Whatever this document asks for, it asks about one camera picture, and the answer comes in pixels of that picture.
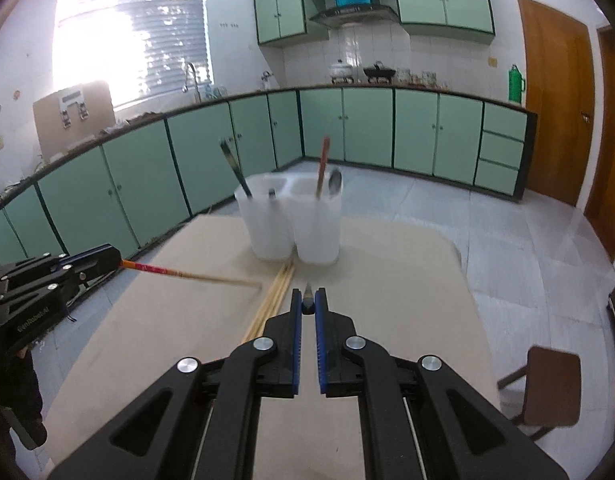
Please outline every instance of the table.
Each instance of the table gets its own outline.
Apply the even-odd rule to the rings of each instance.
[[[140,273],[92,335],[50,407],[46,449],[54,463],[181,357],[207,362],[230,354],[280,268],[254,256],[240,218],[214,216],[200,216],[175,234],[153,263],[262,280],[264,289]],[[337,263],[298,263],[290,290],[307,281],[315,290],[327,289],[330,309],[350,316],[360,335],[401,358],[440,356],[499,407],[475,302],[457,251],[438,232],[344,218]],[[282,310],[289,307],[288,292]],[[313,319],[304,317],[298,397],[262,401],[256,479],[364,478],[356,399],[319,394]]]

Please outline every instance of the window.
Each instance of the window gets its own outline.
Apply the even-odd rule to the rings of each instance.
[[[187,61],[211,83],[206,23],[205,0],[59,0],[55,87],[103,79],[118,107],[180,90]]]

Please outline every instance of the chair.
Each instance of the chair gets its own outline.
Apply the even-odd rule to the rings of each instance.
[[[556,427],[573,426],[581,414],[581,359],[576,354],[533,346],[527,364],[498,381],[499,390],[527,376],[523,411],[515,425],[540,426],[536,441]]]

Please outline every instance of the spoon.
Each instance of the spoon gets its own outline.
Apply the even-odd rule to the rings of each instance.
[[[341,170],[335,168],[332,170],[330,174],[330,178],[327,181],[327,188],[330,192],[331,196],[338,194],[341,191],[341,186],[343,185],[343,175],[341,174]]]

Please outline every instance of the tiled floor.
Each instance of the tiled floor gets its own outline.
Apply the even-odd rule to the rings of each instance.
[[[291,171],[315,168],[303,162]],[[539,446],[572,480],[584,479],[613,438],[615,351],[605,303],[615,272],[582,213],[531,191],[516,205],[417,178],[341,170],[345,216],[430,226],[456,244],[497,377],[521,367],[533,344],[580,355],[580,421],[554,430]],[[230,204],[217,214],[235,215],[238,207]],[[46,409],[89,336],[134,276],[121,272],[76,309],[76,323],[63,321],[34,349]],[[507,415],[521,411],[523,386],[518,381],[501,392]],[[43,449],[33,454],[20,446],[18,461],[33,479],[47,459]]]

